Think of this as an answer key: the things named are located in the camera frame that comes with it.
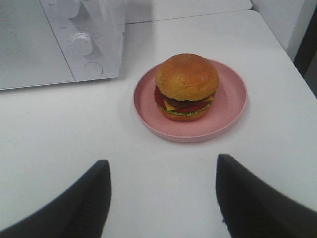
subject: control panel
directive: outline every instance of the control panel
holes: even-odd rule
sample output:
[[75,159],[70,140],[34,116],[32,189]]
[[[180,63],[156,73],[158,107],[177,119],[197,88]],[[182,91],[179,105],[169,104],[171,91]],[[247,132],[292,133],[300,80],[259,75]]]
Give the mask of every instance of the control panel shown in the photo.
[[124,0],[40,2],[75,81],[118,77]]

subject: pink plate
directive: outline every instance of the pink plate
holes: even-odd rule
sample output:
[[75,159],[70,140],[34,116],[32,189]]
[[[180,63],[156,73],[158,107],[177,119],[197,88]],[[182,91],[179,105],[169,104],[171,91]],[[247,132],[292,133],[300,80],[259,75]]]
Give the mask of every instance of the pink plate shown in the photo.
[[225,132],[242,114],[247,89],[242,78],[228,66],[211,60],[217,68],[220,85],[207,114],[197,121],[172,121],[165,118],[154,101],[156,67],[148,71],[134,91],[134,107],[141,122],[154,134],[177,142],[198,142]]

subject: bottom bun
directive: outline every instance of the bottom bun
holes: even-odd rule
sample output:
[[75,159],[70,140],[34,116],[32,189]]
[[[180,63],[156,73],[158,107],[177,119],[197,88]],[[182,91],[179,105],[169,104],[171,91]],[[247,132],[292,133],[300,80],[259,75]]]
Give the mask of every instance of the bottom bun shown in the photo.
[[198,120],[200,118],[202,118],[204,115],[206,115],[208,109],[210,108],[206,108],[200,112],[198,112],[197,114],[191,115],[191,116],[182,116],[182,115],[175,115],[172,113],[167,113],[164,111],[164,109],[157,105],[158,109],[160,110],[160,112],[167,118],[170,120],[176,120],[176,121],[194,121],[194,120]]

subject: top bun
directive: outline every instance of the top bun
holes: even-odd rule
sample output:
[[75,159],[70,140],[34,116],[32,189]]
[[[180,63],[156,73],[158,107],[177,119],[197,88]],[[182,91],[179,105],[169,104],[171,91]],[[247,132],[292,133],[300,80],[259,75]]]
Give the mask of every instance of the top bun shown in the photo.
[[210,60],[194,54],[180,54],[159,66],[156,83],[169,98],[198,101],[217,90],[219,75]]

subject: microwave door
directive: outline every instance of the microwave door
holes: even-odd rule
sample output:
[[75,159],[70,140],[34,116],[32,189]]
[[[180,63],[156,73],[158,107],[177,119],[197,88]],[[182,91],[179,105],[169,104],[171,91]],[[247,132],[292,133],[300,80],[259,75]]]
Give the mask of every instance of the microwave door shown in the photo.
[[38,0],[0,1],[0,89],[75,81]]

